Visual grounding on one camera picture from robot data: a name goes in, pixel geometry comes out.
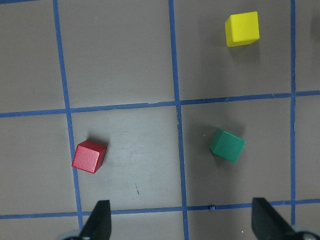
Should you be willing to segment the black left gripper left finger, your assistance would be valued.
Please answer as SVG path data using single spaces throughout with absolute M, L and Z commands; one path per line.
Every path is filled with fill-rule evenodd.
M 99 200 L 80 232 L 80 240 L 109 240 L 111 237 L 111 205 L 109 200 Z

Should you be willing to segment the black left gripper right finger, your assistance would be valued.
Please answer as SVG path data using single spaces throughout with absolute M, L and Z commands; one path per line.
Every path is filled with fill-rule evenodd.
M 297 240 L 299 234 L 263 197 L 252 199 L 251 228 L 258 240 Z

